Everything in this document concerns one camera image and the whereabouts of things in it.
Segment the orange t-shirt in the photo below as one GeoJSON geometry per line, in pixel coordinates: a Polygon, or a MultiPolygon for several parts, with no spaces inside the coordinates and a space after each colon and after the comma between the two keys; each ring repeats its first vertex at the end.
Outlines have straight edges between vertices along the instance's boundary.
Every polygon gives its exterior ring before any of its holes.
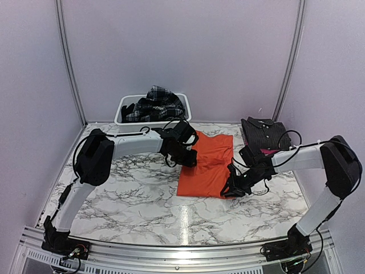
{"type": "Polygon", "coordinates": [[[222,198],[233,157],[233,136],[219,134],[213,137],[198,132],[198,141],[192,147],[197,151],[197,165],[183,167],[177,186],[177,195],[200,198],[222,198]]]}

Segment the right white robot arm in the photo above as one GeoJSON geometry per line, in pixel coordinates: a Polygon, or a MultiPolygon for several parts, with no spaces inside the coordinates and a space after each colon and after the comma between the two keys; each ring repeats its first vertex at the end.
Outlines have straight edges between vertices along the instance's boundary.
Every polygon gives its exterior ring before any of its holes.
{"type": "MultiPolygon", "coordinates": [[[[264,196],[246,195],[223,201],[224,222],[219,237],[223,243],[238,243],[285,236],[300,217],[314,209],[326,182],[323,169],[287,171],[268,181],[264,196]]],[[[364,209],[361,185],[346,198],[332,219],[321,227],[329,229],[336,245],[364,242],[364,209]]]]}

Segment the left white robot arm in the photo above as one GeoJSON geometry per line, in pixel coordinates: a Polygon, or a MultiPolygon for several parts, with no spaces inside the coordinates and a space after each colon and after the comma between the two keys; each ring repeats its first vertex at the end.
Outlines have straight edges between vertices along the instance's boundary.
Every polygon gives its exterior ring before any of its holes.
{"type": "Polygon", "coordinates": [[[112,161],[127,155],[160,153],[176,165],[194,167],[197,151],[192,149],[198,141],[197,132],[191,127],[152,128],[124,134],[107,134],[92,130],[77,146],[72,159],[75,179],[59,199],[52,216],[44,221],[44,236],[60,254],[72,249],[68,238],[74,218],[89,194],[104,184],[111,171],[112,161]]]}

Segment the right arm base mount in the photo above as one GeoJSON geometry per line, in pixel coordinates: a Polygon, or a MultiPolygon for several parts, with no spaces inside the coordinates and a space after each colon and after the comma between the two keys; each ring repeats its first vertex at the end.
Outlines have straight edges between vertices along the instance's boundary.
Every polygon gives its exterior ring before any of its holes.
{"type": "Polygon", "coordinates": [[[274,261],[305,255],[312,250],[309,235],[301,234],[294,225],[287,232],[286,240],[266,243],[261,247],[260,253],[266,257],[266,261],[274,261]]]}

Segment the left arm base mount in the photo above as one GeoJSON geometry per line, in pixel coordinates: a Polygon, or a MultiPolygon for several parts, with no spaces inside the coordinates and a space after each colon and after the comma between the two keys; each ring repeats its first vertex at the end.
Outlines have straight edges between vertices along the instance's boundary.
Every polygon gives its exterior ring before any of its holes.
{"type": "Polygon", "coordinates": [[[69,238],[70,232],[59,232],[47,216],[44,223],[42,249],[63,256],[78,255],[82,260],[88,259],[91,243],[89,241],[69,238]]]}

